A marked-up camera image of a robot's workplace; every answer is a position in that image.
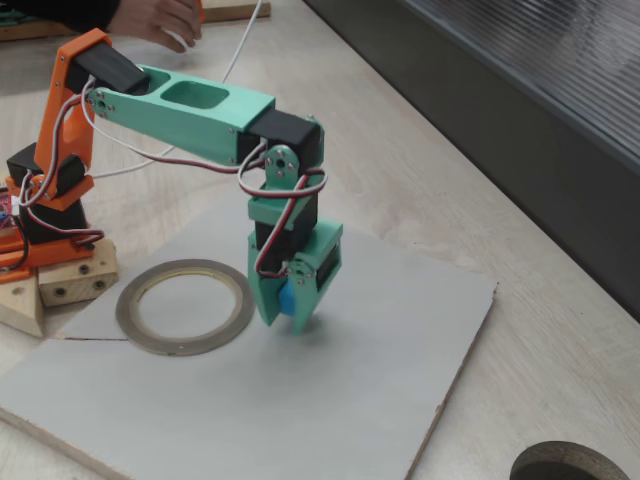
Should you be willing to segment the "person's bare hand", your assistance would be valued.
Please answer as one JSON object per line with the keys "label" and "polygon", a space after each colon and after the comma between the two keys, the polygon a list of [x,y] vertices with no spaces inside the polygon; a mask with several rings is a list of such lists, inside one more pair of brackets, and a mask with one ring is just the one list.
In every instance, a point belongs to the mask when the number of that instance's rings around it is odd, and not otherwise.
{"label": "person's bare hand", "polygon": [[189,0],[127,0],[107,26],[111,34],[138,38],[177,53],[201,39],[200,3]]}

